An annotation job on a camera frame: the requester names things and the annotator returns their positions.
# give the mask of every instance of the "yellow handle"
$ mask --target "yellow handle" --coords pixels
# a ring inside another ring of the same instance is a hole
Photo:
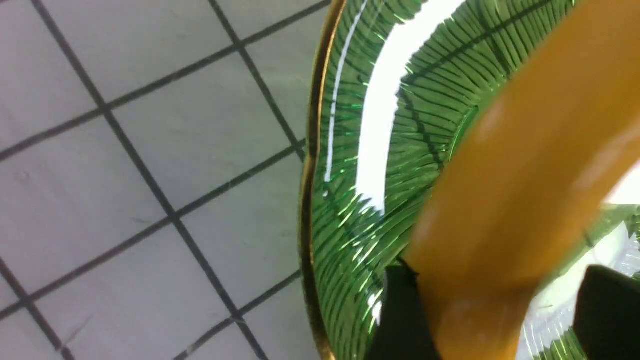
[[[466,139],[406,260],[445,360],[513,359],[537,285],[640,157],[640,1],[585,0]]]

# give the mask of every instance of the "tile surface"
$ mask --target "tile surface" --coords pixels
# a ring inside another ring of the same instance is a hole
[[[0,163],[0,256],[27,291],[163,217],[102,118]]]
[[[0,322],[3,360],[62,360],[26,310]]]
[[[237,54],[115,115],[176,208],[289,146]]]
[[[247,47],[298,138],[307,132],[311,75],[326,12],[320,10]]]
[[[95,104],[29,1],[0,8],[0,151]]]
[[[299,140],[326,9],[296,15],[319,0],[0,0],[0,258],[38,295],[72,357],[317,360],[300,282],[270,291],[299,268],[301,161],[263,164],[291,143],[241,57],[229,52],[113,109],[176,210],[218,194],[180,212],[196,243],[187,245],[172,224],[146,231],[166,213],[106,119],[70,122],[96,104],[32,5],[41,2],[107,103],[228,48],[216,3],[240,38],[279,23],[247,50]],[[234,305],[252,305],[248,327],[238,320],[204,343],[230,314],[199,251]],[[13,304],[0,277],[0,359],[61,360],[24,308],[7,311]]]
[[[300,12],[319,0],[218,0],[231,26],[246,38]]]
[[[291,155],[184,218],[238,307],[298,269],[301,168]]]
[[[258,360],[240,329],[231,325],[207,341],[189,360]]]
[[[172,359],[228,312],[173,227],[37,303],[76,359]]]
[[[231,44],[206,0],[44,0],[110,101]]]
[[[307,320],[300,280],[249,312],[244,319],[270,359],[320,359]]]

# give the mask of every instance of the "gray grout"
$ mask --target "gray grout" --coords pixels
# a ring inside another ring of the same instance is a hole
[[[188,231],[184,227],[184,224],[182,224],[182,222],[180,220],[181,217],[183,217],[184,215],[188,214],[190,211],[193,211],[197,207],[194,207],[194,208],[190,209],[188,212],[183,211],[182,213],[178,213],[178,212],[173,210],[173,208],[169,204],[168,200],[166,199],[166,197],[164,196],[162,191],[159,189],[157,183],[155,182],[155,180],[153,180],[153,177],[152,177],[151,173],[146,169],[146,166],[144,165],[144,163],[142,162],[140,157],[137,155],[137,152],[135,151],[133,145],[128,140],[128,138],[126,137],[125,133],[122,131],[122,128],[120,128],[117,120],[114,118],[113,114],[111,113],[111,110],[115,109],[115,108],[117,108],[119,106],[123,106],[123,105],[127,104],[128,102],[136,100],[136,99],[140,98],[141,96],[147,95],[150,92],[153,92],[153,91],[155,91],[155,90],[157,90],[159,88],[162,88],[162,87],[168,85],[172,81],[175,81],[177,78],[181,78],[181,77],[190,75],[191,73],[193,73],[193,72],[195,72],[197,70],[200,70],[200,69],[210,65],[211,63],[213,63],[213,62],[215,62],[215,61],[217,61],[217,60],[219,60],[221,58],[226,57],[227,55],[229,55],[229,54],[231,54],[231,53],[233,53],[235,51],[238,51],[238,52],[241,53],[241,56],[243,57],[243,60],[244,60],[245,64],[247,65],[247,67],[251,71],[252,75],[256,79],[256,82],[258,83],[258,85],[260,87],[260,90],[262,91],[263,96],[265,97],[265,99],[269,103],[274,115],[278,119],[278,122],[280,123],[280,127],[282,127],[282,129],[285,131],[285,134],[287,135],[289,141],[291,142],[291,147],[290,148],[294,152],[296,152],[298,154],[299,158],[301,158],[303,156],[303,153],[302,153],[302,151],[300,149],[300,142],[293,135],[293,132],[291,131],[291,127],[288,125],[288,123],[284,119],[284,116],[280,112],[279,107],[277,106],[273,96],[271,96],[271,93],[270,93],[268,87],[266,86],[264,80],[262,80],[261,75],[259,74],[257,68],[255,67],[255,64],[253,63],[253,60],[250,58],[249,54],[246,52],[246,49],[244,47],[246,45],[248,45],[248,44],[252,44],[253,42],[262,40],[264,37],[268,37],[270,34],[276,32],[276,31],[279,31],[281,29],[284,29],[287,26],[289,26],[291,24],[294,24],[295,22],[299,21],[300,19],[303,19],[304,17],[310,15],[311,13],[314,13],[314,12],[324,8],[325,6],[327,6],[330,3],[330,1],[329,0],[321,1],[320,3],[317,3],[317,4],[313,5],[313,6],[311,6],[310,8],[308,8],[306,10],[303,10],[302,12],[300,12],[298,14],[294,14],[292,17],[288,17],[285,20],[283,20],[283,21],[281,21],[279,23],[276,23],[275,26],[270,26],[270,27],[266,28],[265,30],[262,30],[262,31],[260,31],[260,32],[258,32],[256,34],[254,34],[254,35],[251,35],[251,36],[249,36],[248,38],[246,38],[244,40],[239,40],[237,38],[237,35],[235,35],[234,30],[230,27],[230,23],[228,23],[228,20],[226,19],[224,14],[221,12],[221,9],[219,8],[219,6],[216,9],[217,3],[215,2],[215,0],[213,0],[213,1],[211,1],[211,3],[212,3],[212,6],[214,8],[214,11],[216,11],[216,14],[220,18],[220,21],[223,24],[226,23],[228,25],[227,27],[225,27],[225,29],[229,32],[229,35],[232,37],[232,39],[234,39],[234,45],[232,45],[232,47],[228,47],[226,49],[223,49],[222,51],[220,51],[220,52],[218,52],[216,54],[213,54],[212,56],[204,59],[204,61],[199,61],[198,63],[190,65],[186,69],[179,70],[179,71],[182,71],[182,72],[180,74],[178,74],[178,76],[176,76],[175,74],[172,74],[171,75],[171,77],[172,77],[171,81],[164,81],[164,82],[161,82],[161,83],[158,83],[156,81],[156,82],[150,84],[150,85],[154,85],[155,84],[155,86],[151,86],[150,87],[149,85],[147,85],[146,87],[138,89],[138,90],[135,90],[134,92],[132,92],[130,94],[127,94],[127,95],[125,95],[123,97],[120,97],[120,98],[116,99],[115,101],[110,102],[109,104],[106,104],[104,102],[102,96],[100,95],[100,93],[96,89],[95,85],[89,79],[88,74],[84,71],[84,69],[83,69],[82,65],[80,64],[79,60],[77,59],[77,57],[75,57],[75,54],[71,50],[71,47],[68,45],[66,40],[63,38],[63,36],[60,33],[59,29],[55,25],[53,19],[48,14],[47,10],[44,8],[44,5],[40,2],[40,0],[32,0],[32,3],[34,5],[34,7],[36,8],[36,10],[38,11],[38,13],[40,14],[40,16],[43,19],[43,21],[47,24],[47,27],[49,28],[49,31],[52,33],[54,38],[56,38],[56,41],[59,43],[59,45],[61,46],[61,48],[65,52],[65,55],[67,56],[67,58],[70,61],[70,63],[73,65],[74,70],[76,70],[76,72],[78,73],[79,77],[83,81],[87,91],[89,91],[89,93],[93,97],[94,101],[96,101],[96,103],[98,105],[98,109],[89,111],[88,113],[85,113],[84,115],[81,115],[78,118],[70,120],[70,121],[68,121],[68,122],[66,122],[64,124],[61,124],[60,126],[56,126],[56,127],[52,128],[50,130],[44,131],[43,133],[37,134],[35,136],[31,136],[28,139],[23,140],[22,142],[14,145],[14,146],[11,146],[9,149],[5,149],[3,151],[0,151],[0,161],[6,160],[7,158],[10,158],[11,156],[16,155],[16,154],[18,154],[18,153],[20,153],[22,151],[25,151],[26,149],[28,149],[28,148],[30,148],[30,147],[32,147],[32,146],[34,146],[34,145],[36,145],[36,144],[38,144],[38,143],[40,143],[42,141],[45,141],[45,140],[48,140],[49,138],[58,136],[58,135],[66,132],[66,131],[69,131],[69,130],[71,130],[71,129],[73,129],[73,128],[81,125],[81,124],[89,122],[89,121],[97,118],[100,115],[103,115],[103,116],[105,116],[105,118],[106,118],[107,122],[109,123],[109,125],[112,127],[113,131],[116,133],[116,136],[120,140],[121,144],[125,147],[125,150],[127,150],[127,153],[132,158],[132,161],[135,163],[136,167],[138,167],[138,170],[141,171],[143,177],[147,181],[148,185],[151,187],[152,191],[156,194],[156,197],[157,197],[158,201],[161,203],[161,205],[163,205],[163,208],[167,212],[167,217],[165,218],[165,220],[161,220],[156,225],[152,225],[152,227],[156,226],[157,228],[154,228],[153,231],[147,231],[147,230],[143,231],[143,233],[148,232],[148,234],[145,234],[144,236],[140,236],[139,239],[134,237],[134,240],[137,240],[137,242],[139,242],[141,240],[144,240],[145,238],[149,237],[151,234],[155,233],[157,230],[163,228],[164,226],[168,225],[169,223],[173,223],[177,227],[177,229],[179,230],[180,235],[187,242],[187,245],[190,246],[190,248],[193,248],[193,247],[195,248],[195,249],[192,249],[192,252],[194,253],[194,256],[196,256],[196,260],[198,260],[199,263],[204,261],[205,264],[201,264],[201,266],[203,266],[203,270],[205,270],[205,272],[208,273],[207,276],[210,277],[210,280],[212,280],[211,277],[213,277],[212,281],[214,281],[213,285],[216,288],[216,291],[219,293],[221,298],[225,298],[225,297],[228,298],[228,301],[227,301],[228,304],[226,304],[227,307],[231,306],[230,312],[232,313],[232,316],[234,316],[234,314],[235,315],[240,315],[240,321],[242,321],[241,317],[246,312],[249,312],[251,309],[259,306],[264,301],[266,301],[268,298],[272,297],[274,294],[276,294],[278,291],[280,291],[282,288],[288,286],[291,282],[293,282],[293,280],[297,279],[300,276],[299,272],[296,272],[295,274],[291,275],[290,277],[288,277],[283,282],[281,282],[281,283],[277,284],[276,286],[274,286],[274,288],[268,290],[263,295],[259,296],[258,298],[254,299],[253,301],[251,301],[250,302],[250,304],[252,305],[251,308],[247,308],[246,306],[244,308],[242,308],[242,309],[235,308],[235,305],[233,305],[233,302],[231,301],[231,299],[226,294],[226,291],[224,290],[224,288],[222,288],[222,285],[220,284],[219,280],[217,280],[217,276],[215,276],[215,274],[213,273],[213,270],[209,266],[208,262],[206,261],[206,259],[204,259],[204,255],[202,255],[200,250],[197,248],[197,246],[195,245],[195,242],[193,241],[193,239],[190,239],[191,235],[188,233]],[[289,19],[296,18],[296,17],[297,17],[297,19],[294,19],[293,21],[288,22]],[[271,165],[273,165],[273,164],[270,164],[267,167],[264,167],[262,170],[265,170],[266,168],[270,167]],[[242,182],[246,181],[246,180],[248,180],[250,178],[251,178],[251,176],[246,177],[246,179],[243,179]],[[212,197],[211,199],[209,199],[207,202],[204,202],[203,204],[208,203],[209,201],[212,201],[213,199],[215,199],[215,197],[217,197],[217,196]],[[126,247],[122,251],[126,251],[130,247],[131,246]],[[17,282],[17,280],[16,280],[16,284],[17,284],[18,287],[21,288],[21,285]],[[18,309],[20,309],[22,307],[27,307],[28,309],[31,309],[29,312],[31,313],[32,317],[34,317],[34,320],[36,320],[36,322],[38,322],[40,328],[45,332],[45,335],[47,335],[47,338],[50,339],[50,341],[52,342],[52,345],[54,345],[56,347],[57,346],[55,344],[56,343],[56,339],[58,339],[57,342],[60,342],[60,340],[57,337],[57,335],[55,335],[55,332],[53,331],[53,329],[48,325],[48,323],[46,323],[46,320],[44,320],[44,317],[39,313],[39,311],[37,311],[37,308],[34,305],[35,299],[32,299],[24,291],[20,295],[21,295],[21,296],[19,296],[20,300],[17,303],[12,304],[9,307],[7,307],[6,309],[0,311],[0,320],[2,318],[6,318],[6,317],[10,316],[11,313],[14,313],[15,311],[17,311]],[[252,348],[254,349],[256,354],[258,355],[258,357],[260,357],[262,359],[267,359],[266,354],[260,348],[260,346],[257,344],[257,340],[255,339],[255,336],[251,333],[251,331],[246,326],[246,324],[243,327],[240,323],[238,323],[238,326],[240,326],[241,330],[243,330],[243,334],[245,335],[245,337],[249,341],[250,345],[252,346]],[[67,360],[73,360],[73,355],[70,353],[70,351],[67,348],[65,348],[64,345],[62,345],[61,347],[62,347],[62,351],[63,351],[63,353],[62,353],[63,357],[65,359],[67,359]]]

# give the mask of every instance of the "grout line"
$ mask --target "grout line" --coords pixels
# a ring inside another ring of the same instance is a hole
[[[93,81],[90,79],[89,75],[83,68],[76,54],[73,52],[73,50],[69,46],[64,35],[62,34],[60,29],[54,22],[53,18],[51,17],[51,14],[47,11],[46,7],[42,4],[41,0],[31,0],[31,3],[36,8],[42,20],[45,22],[47,28],[51,32],[51,35],[56,39],[58,45],[60,46],[63,53],[67,57],[67,60],[70,62],[76,74],[80,77],[80,80],[84,84],[84,87],[87,89],[87,91],[93,98],[93,101],[98,106],[98,109],[103,112],[104,118],[107,120],[107,123],[111,127],[111,130],[120,141],[120,144],[129,155],[131,161],[134,163],[134,165],[138,169],[138,172],[140,173],[140,175],[144,178],[147,186],[156,197],[156,200],[158,201],[158,203],[160,203],[160,205],[164,209],[164,212],[166,213],[167,217],[172,220],[172,223],[175,226],[176,230],[178,230],[178,233],[182,237],[182,240],[189,247],[192,255],[200,265],[200,268],[205,272],[207,278],[209,279],[209,282],[213,286],[214,290],[220,296],[220,299],[223,301],[223,303],[229,310],[229,313],[234,318],[240,319],[240,321],[242,322],[242,323],[238,322],[238,326],[240,327],[240,330],[244,334],[249,344],[252,346],[254,352],[259,358],[267,359],[266,354],[258,344],[257,340],[255,339],[255,336],[252,334],[251,330],[249,329],[249,326],[247,326],[241,319],[241,316],[238,313],[238,309],[236,308],[236,305],[233,303],[231,297],[229,296],[226,289],[222,285],[222,282],[220,281],[216,273],[213,271],[213,268],[209,264],[208,260],[202,254],[202,251],[198,248],[198,245],[196,244],[195,240],[191,237],[191,234],[189,233],[187,228],[182,223],[182,220],[180,220],[180,218],[177,218],[175,216],[175,211],[173,209],[173,206],[170,204],[169,200],[166,198],[166,195],[160,189],[160,186],[154,179],[153,175],[147,168],[146,164],[144,164],[144,161],[136,151],[131,141],[128,139],[127,135],[125,134],[124,130],[118,123],[117,119],[115,118],[111,110],[106,106],[106,103],[104,102],[104,98],[102,97],[100,92],[97,90],[95,84],[93,83]],[[298,141],[295,140],[294,138],[294,141],[292,141],[292,145],[294,145],[297,142]]]
[[[244,64],[249,69],[249,72],[251,72],[251,75],[253,76],[253,79],[255,80],[256,84],[258,84],[258,87],[262,92],[262,96],[264,96],[265,100],[269,104],[269,107],[271,108],[271,112],[273,112],[273,115],[276,117],[278,123],[280,124],[280,127],[282,128],[282,131],[284,131],[285,135],[289,139],[289,142],[291,142],[291,145],[295,145],[296,142],[298,142],[296,139],[296,135],[293,133],[291,126],[289,126],[289,124],[287,123],[287,120],[284,118],[284,115],[282,115],[282,111],[280,111],[280,108],[278,107],[275,99],[273,98],[273,95],[271,95],[271,91],[269,90],[269,87],[264,82],[264,79],[260,75],[258,68],[255,66],[253,59],[251,59],[249,52],[246,50],[246,48],[240,41],[240,38],[238,37],[236,31],[231,26],[231,22],[229,22],[229,20],[227,19],[227,16],[222,11],[222,7],[220,7],[220,4],[218,4],[217,0],[208,0],[208,2],[211,5],[211,8],[213,8],[213,11],[216,12],[218,19],[222,24],[222,27],[225,28],[225,30],[227,31],[227,34],[231,38],[231,41],[233,41],[234,45],[237,46],[238,48],[237,51],[240,54],[240,57],[242,57]],[[296,151],[296,154],[301,160],[304,159],[305,157],[304,151],[302,151],[301,149],[298,149]]]
[[[298,144],[299,145],[304,144],[304,140],[300,141]],[[208,204],[210,201],[212,201],[212,200],[224,195],[229,190],[239,186],[240,184],[250,180],[254,176],[258,175],[259,173],[267,170],[269,167],[272,167],[273,165],[277,164],[278,162],[280,162],[280,160],[283,160],[288,155],[291,155],[293,152],[294,152],[294,147],[288,147],[288,148],[284,149],[283,151],[279,152],[278,154],[275,154],[274,156],[272,156],[272,157],[268,158],[267,160],[263,161],[262,163],[254,166],[253,168],[247,170],[246,172],[240,174],[239,176],[231,179],[227,183],[217,187],[215,190],[209,192],[208,194],[206,194],[206,195],[200,197],[199,199],[196,199],[193,202],[185,205],[183,208],[177,210],[174,213],[174,217],[182,218],[182,217],[190,214],[191,212],[201,208],[202,206]],[[32,301],[32,302],[36,302],[36,301],[40,300],[41,298],[43,298],[43,297],[47,296],[48,294],[60,289],[62,286],[66,285],[66,284],[70,283],[71,281],[77,279],[78,277],[88,273],[89,271],[91,271],[94,268],[100,266],[101,264],[104,264],[107,261],[109,261],[110,259],[113,259],[114,257],[116,257],[117,255],[123,253],[127,249],[129,249],[131,247],[134,247],[135,245],[139,244],[144,239],[148,238],[149,236],[152,236],[153,234],[155,234],[156,232],[160,231],[165,226],[167,226],[170,223],[172,223],[172,221],[173,220],[171,218],[165,217],[164,219],[162,219],[162,220],[154,223],[153,225],[149,226],[148,228],[140,231],[138,234],[135,234],[134,236],[132,236],[128,240],[125,240],[121,244],[119,244],[116,247],[112,248],[111,250],[103,253],[102,255],[98,256],[97,258],[85,263],[84,265],[81,265],[80,267],[76,268],[75,270],[71,271],[70,273],[68,273],[66,275],[63,275],[62,277],[60,277],[59,279],[55,280],[54,282],[48,284],[47,286],[44,286],[43,288],[40,288],[39,290],[36,290],[34,293],[32,293],[28,297],[27,300],[28,301]],[[5,318],[8,318],[9,316],[14,314],[18,310],[22,309],[25,304],[26,304],[25,301],[19,300],[19,301],[15,302],[15,303],[9,305],[8,307],[0,310],[0,321],[4,320]]]
[[[280,31],[284,28],[286,28],[287,26],[294,24],[295,22],[304,19],[305,17],[312,15],[313,13],[318,12],[319,10],[322,10],[323,8],[326,8],[329,4],[331,3],[330,0],[322,0],[319,3],[316,3],[312,6],[309,6],[308,8],[295,13],[294,15],[291,15],[290,17],[281,20],[280,22],[277,22],[273,25],[270,25],[268,27],[266,27],[263,30],[260,30],[259,32],[250,35],[249,37],[247,37],[246,39],[240,41],[241,45],[243,46],[247,46],[247,45],[251,45],[254,44],[260,40],[262,40],[263,38],[266,38],[268,36],[270,36],[273,33],[276,33],[277,31]],[[192,63],[191,65],[188,65],[187,67],[184,67],[183,69],[180,69],[176,72],[174,72],[173,74],[169,74],[161,79],[158,79],[150,84],[147,84],[139,89],[133,90],[132,92],[125,94],[121,97],[116,98],[115,100],[109,102],[106,104],[106,107],[109,110],[115,110],[121,106],[124,106],[126,104],[129,104],[132,101],[135,101],[143,96],[146,96],[156,90],[159,90],[160,88],[169,85],[170,83],[182,79],[188,75],[191,75],[192,73],[199,71],[215,62],[217,62],[218,60],[223,59],[224,57],[234,53],[237,51],[237,46],[236,45],[231,45],[228,46],[220,51],[218,51],[217,53],[214,53],[212,55],[207,56],[204,59],[198,60],[195,63]],[[30,136],[29,138],[5,149],[0,151],[0,162],[7,160],[8,158],[22,152],[25,151],[26,149],[38,145],[39,143],[46,141],[54,136],[60,135],[62,133],[65,133],[66,131],[69,131],[71,129],[74,129],[82,124],[85,124],[95,118],[97,118],[98,116],[102,115],[102,111],[99,109],[94,109],[92,111],[89,111],[87,113],[84,113],[72,120],[69,120],[67,122],[64,122],[56,127],[53,127],[51,129],[45,130],[39,134]]]
[[[269,35],[276,33],[284,28],[286,28],[287,26],[294,24],[295,22],[298,22],[299,20],[304,19],[305,17],[308,17],[309,15],[312,15],[324,8],[326,8],[327,6],[329,6],[331,4],[331,0],[322,0],[319,3],[313,4],[311,6],[309,6],[308,8],[295,13],[293,15],[291,15],[290,17],[278,21],[273,25],[268,26],[267,28],[260,30],[259,32],[250,35],[249,37],[245,38],[244,40],[240,41],[240,45],[241,46],[249,46],[251,44],[254,44],[260,40],[262,40],[263,38],[268,37]]]
[[[323,0],[317,4],[314,4],[312,6],[309,6],[308,8],[295,13],[294,15],[291,15],[290,17],[277,22],[271,26],[266,27],[263,30],[258,31],[257,33],[250,35],[249,37],[247,37],[244,40],[240,40],[239,43],[237,44],[233,44],[230,45],[220,51],[218,51],[217,53],[214,53],[210,56],[207,56],[206,58],[199,60],[183,69],[180,69],[176,72],[174,72],[173,74],[169,74],[161,79],[158,79],[156,81],[154,81],[151,84],[148,84],[146,86],[143,86],[142,88],[139,88],[137,90],[134,90],[133,92],[130,92],[124,96],[121,96],[109,103],[107,103],[107,107],[111,110],[119,108],[123,105],[129,104],[130,102],[139,99],[140,97],[143,97],[149,93],[152,93],[162,87],[164,87],[165,85],[168,85],[176,80],[182,79],[186,76],[191,75],[192,73],[201,70],[213,63],[215,63],[218,60],[221,60],[225,57],[227,57],[228,55],[236,52],[240,47],[244,47],[247,45],[251,45],[254,44],[260,40],[262,40],[263,38],[266,38],[268,36],[270,36],[273,33],[276,33],[277,31],[280,31],[284,28],[286,28],[287,26],[301,20],[304,19],[305,17],[312,15],[313,13],[318,12],[319,10],[322,10],[323,8],[326,8],[329,4],[331,3],[330,0]]]
[[[178,356],[174,357],[173,360],[185,360],[191,354],[193,354],[196,350],[198,350],[202,345],[204,345],[207,341],[213,338],[215,335],[218,335],[223,330],[225,330],[229,325],[234,323],[231,318],[226,318],[218,325],[212,327],[209,331],[205,332],[201,337],[199,337],[192,345],[190,345],[185,351],[181,352]]]
[[[67,348],[66,345],[62,343],[56,332],[53,330],[47,319],[42,316],[42,313],[36,307],[36,304],[33,301],[30,301],[29,295],[27,291],[22,287],[18,279],[14,276],[14,274],[9,270],[6,263],[0,258],[0,274],[6,282],[9,284],[15,295],[20,299],[21,302],[24,303],[24,306],[27,308],[27,311],[33,318],[33,320],[38,324],[40,330],[44,333],[44,335],[49,340],[49,343],[53,346],[53,348],[62,355],[64,360],[74,360],[74,356],[71,354],[71,351]]]
[[[95,110],[89,111],[88,113],[84,113],[72,120],[64,122],[56,127],[52,127],[49,130],[43,131],[42,133],[30,136],[29,138],[26,138],[25,140],[5,150],[0,151],[0,162],[7,160],[8,158],[11,158],[12,156],[22,151],[25,151],[26,149],[34,145],[38,145],[39,143],[45,140],[48,140],[56,135],[60,135],[86,122],[89,122],[97,118],[98,116],[100,116],[100,111],[98,109],[95,109]]]
[[[249,303],[245,306],[243,306],[240,309],[240,313],[242,315],[245,315],[246,313],[248,313],[249,311],[255,309],[256,307],[260,306],[261,304],[263,304],[265,301],[269,300],[273,295],[276,295],[278,292],[280,292],[280,290],[286,288],[287,286],[289,286],[292,282],[298,280],[300,278],[300,276],[302,275],[302,272],[300,270],[297,270],[296,272],[294,272],[293,274],[289,275],[286,279],[284,279],[283,281],[280,281],[278,284],[275,284],[271,289],[265,291],[262,295],[258,296],[257,298],[249,301]]]
[[[265,303],[267,300],[273,297],[273,295],[276,295],[278,292],[280,292],[280,290],[286,288],[287,286],[291,285],[292,282],[299,279],[301,274],[302,273],[300,272],[300,270],[298,270],[293,274],[291,274],[290,276],[288,276],[283,281],[280,281],[278,284],[275,284],[272,288],[265,291],[262,295],[258,296],[257,298],[250,301],[247,305],[243,306],[239,310],[240,315],[244,316],[247,313],[249,313],[251,310]],[[215,335],[218,335],[219,333],[224,331],[227,327],[232,325],[234,322],[235,321],[233,319],[233,316],[224,319],[224,321],[220,322],[218,325],[215,325],[214,327],[209,329],[207,332],[205,332],[193,344],[188,346],[185,351],[181,352],[178,356],[174,357],[173,360],[185,360],[191,354],[193,354],[196,350],[198,350],[202,345],[207,343],[207,341],[209,341]]]
[[[227,290],[222,285],[220,278],[218,278],[216,273],[213,271],[211,264],[209,264],[204,254],[202,254],[202,251],[196,244],[195,240],[191,237],[191,234],[189,233],[187,228],[184,226],[181,220],[176,220],[173,224],[178,230],[178,233],[180,233],[180,235],[182,236],[184,243],[189,247],[191,253],[196,258],[196,261],[200,265],[200,268],[202,268],[202,270],[205,272],[207,278],[209,279],[209,282],[211,283],[211,285],[213,285],[213,288],[218,293],[218,296],[227,307],[229,313],[231,314],[231,317],[236,320],[240,331],[249,342],[249,345],[251,345],[251,348],[255,352],[256,356],[259,359],[266,360],[267,355],[264,353],[262,347],[258,344],[258,341],[255,339],[255,336],[251,332],[251,329],[249,329],[249,326],[246,324],[246,322],[244,322],[244,319],[242,318],[242,315],[238,311],[238,308],[231,299],[231,296],[229,296]]]
[[[280,162],[280,160],[288,157],[289,155],[293,154],[294,152],[296,152],[296,149],[300,148],[302,145],[304,145],[305,140],[299,141],[296,146],[290,146],[286,149],[284,149],[283,151],[280,151],[279,153],[275,154],[274,156],[268,158],[267,160],[263,161],[262,163],[259,163],[258,165],[254,166],[253,168],[247,170],[246,172],[242,173],[241,175],[231,179],[230,181],[227,181],[225,184],[222,184],[221,186],[217,187],[216,189],[214,189],[213,191],[207,193],[206,195],[202,196],[201,198],[185,205],[182,209],[179,209],[175,212],[176,216],[178,216],[179,218],[184,217],[185,215],[187,215],[188,213],[201,208],[202,206],[204,206],[205,204],[209,203],[210,201],[212,201],[213,199],[219,197],[220,195],[226,193],[227,191],[235,188],[236,186],[242,184],[243,182],[251,179],[253,176],[256,176],[257,174],[261,173],[262,171],[266,170],[267,168],[273,166],[274,164]]]
[[[145,85],[137,90],[134,90],[128,94],[125,94],[121,97],[116,98],[115,100],[109,102],[106,106],[107,108],[109,108],[110,110],[114,110],[117,109],[121,106],[124,106],[126,104],[129,104],[132,101],[135,101],[145,95],[148,95],[160,88],[165,87],[166,85],[169,85],[170,83],[173,83],[174,81],[177,81],[179,79],[182,79],[186,76],[189,76],[191,74],[193,74],[196,71],[202,70],[205,67],[217,62],[218,60],[221,60],[223,58],[225,58],[226,56],[233,54],[234,52],[237,51],[237,47],[235,45],[231,45],[228,46],[220,51],[218,51],[217,53],[214,53],[212,55],[207,56],[204,59],[198,60],[194,63],[192,63],[191,65],[188,65],[187,67],[184,67],[176,72],[174,72],[173,74],[169,74],[161,79],[158,79],[154,82],[152,82],[151,84]]]

